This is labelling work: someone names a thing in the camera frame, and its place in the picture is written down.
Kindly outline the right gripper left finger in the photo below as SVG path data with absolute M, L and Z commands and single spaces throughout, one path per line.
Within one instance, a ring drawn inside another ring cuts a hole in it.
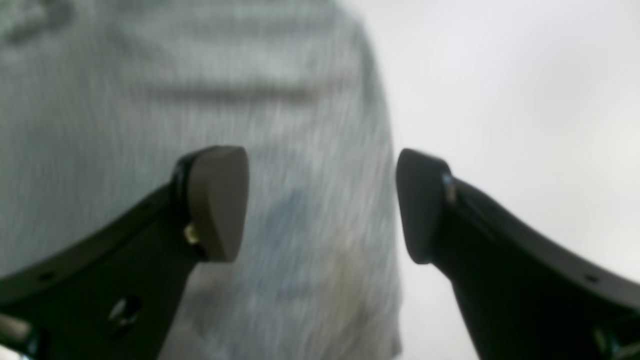
M 103 230 L 2 278 L 1 348 L 21 360 L 155 360 L 190 273 L 243 241 L 249 157 L 211 146 Z

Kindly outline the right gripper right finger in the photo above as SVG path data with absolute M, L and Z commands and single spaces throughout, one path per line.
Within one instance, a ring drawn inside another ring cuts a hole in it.
M 448 278 L 481 360 L 637 360 L 640 289 L 554 243 L 448 164 L 398 155 L 407 252 Z

